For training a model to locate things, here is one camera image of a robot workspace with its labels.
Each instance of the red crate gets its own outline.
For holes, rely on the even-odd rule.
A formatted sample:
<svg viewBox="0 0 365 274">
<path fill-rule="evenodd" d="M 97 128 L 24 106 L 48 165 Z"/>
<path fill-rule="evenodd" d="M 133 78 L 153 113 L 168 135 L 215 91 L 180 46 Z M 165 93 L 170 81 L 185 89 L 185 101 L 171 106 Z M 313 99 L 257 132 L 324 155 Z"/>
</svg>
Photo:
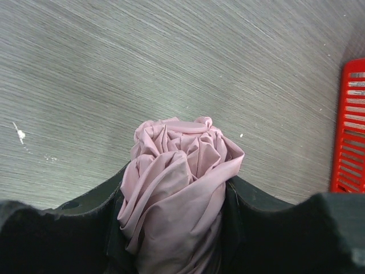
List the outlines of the red crate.
<svg viewBox="0 0 365 274">
<path fill-rule="evenodd" d="M 331 192 L 365 193 L 365 59 L 343 69 Z"/>
</svg>

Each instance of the pink garment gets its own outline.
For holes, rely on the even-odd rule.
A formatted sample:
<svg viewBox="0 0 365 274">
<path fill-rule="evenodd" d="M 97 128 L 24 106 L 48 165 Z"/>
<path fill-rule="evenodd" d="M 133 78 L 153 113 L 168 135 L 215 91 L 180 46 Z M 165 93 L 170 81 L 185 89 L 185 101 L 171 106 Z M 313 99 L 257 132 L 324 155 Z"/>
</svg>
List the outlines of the pink garment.
<svg viewBox="0 0 365 274">
<path fill-rule="evenodd" d="M 118 221 L 138 273 L 219 273 L 225 182 L 244 152 L 209 117 L 146 121 L 134 140 Z"/>
</svg>

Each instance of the crumpled cloth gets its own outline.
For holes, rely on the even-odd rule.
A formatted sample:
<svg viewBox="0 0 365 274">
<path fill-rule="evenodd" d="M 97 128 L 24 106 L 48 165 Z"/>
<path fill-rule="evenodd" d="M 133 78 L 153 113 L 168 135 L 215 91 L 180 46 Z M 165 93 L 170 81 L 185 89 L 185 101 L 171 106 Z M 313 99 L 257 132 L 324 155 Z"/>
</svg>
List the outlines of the crumpled cloth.
<svg viewBox="0 0 365 274">
<path fill-rule="evenodd" d="M 146 121 L 134 141 L 117 219 L 138 273 L 219 273 L 225 182 L 244 152 L 209 117 Z"/>
</svg>

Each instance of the wood grain surface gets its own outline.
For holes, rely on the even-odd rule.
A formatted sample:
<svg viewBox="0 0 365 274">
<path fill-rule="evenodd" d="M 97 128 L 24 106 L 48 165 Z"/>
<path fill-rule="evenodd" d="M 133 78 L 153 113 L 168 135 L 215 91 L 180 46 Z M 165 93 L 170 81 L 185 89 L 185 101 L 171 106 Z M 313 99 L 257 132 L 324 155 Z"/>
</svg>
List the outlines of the wood grain surface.
<svg viewBox="0 0 365 274">
<path fill-rule="evenodd" d="M 142 121 L 200 115 L 260 189 L 327 191 L 364 19 L 363 0 L 2 0 L 0 198 L 56 207 L 125 165 Z"/>
</svg>

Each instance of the scratch mark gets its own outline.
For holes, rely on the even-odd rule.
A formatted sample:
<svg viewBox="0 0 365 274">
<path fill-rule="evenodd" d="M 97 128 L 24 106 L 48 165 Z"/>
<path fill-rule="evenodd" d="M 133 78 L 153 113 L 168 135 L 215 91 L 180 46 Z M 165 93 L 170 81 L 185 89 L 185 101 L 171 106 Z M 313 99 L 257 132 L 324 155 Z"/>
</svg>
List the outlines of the scratch mark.
<svg viewBox="0 0 365 274">
<path fill-rule="evenodd" d="M 25 138 L 25 133 L 22 131 L 22 130 L 19 130 L 17 125 L 13 122 L 13 125 L 17 131 L 17 134 L 18 134 L 18 137 L 19 137 L 19 140 L 21 141 L 22 144 L 24 144 L 23 142 L 23 139 Z"/>
</svg>

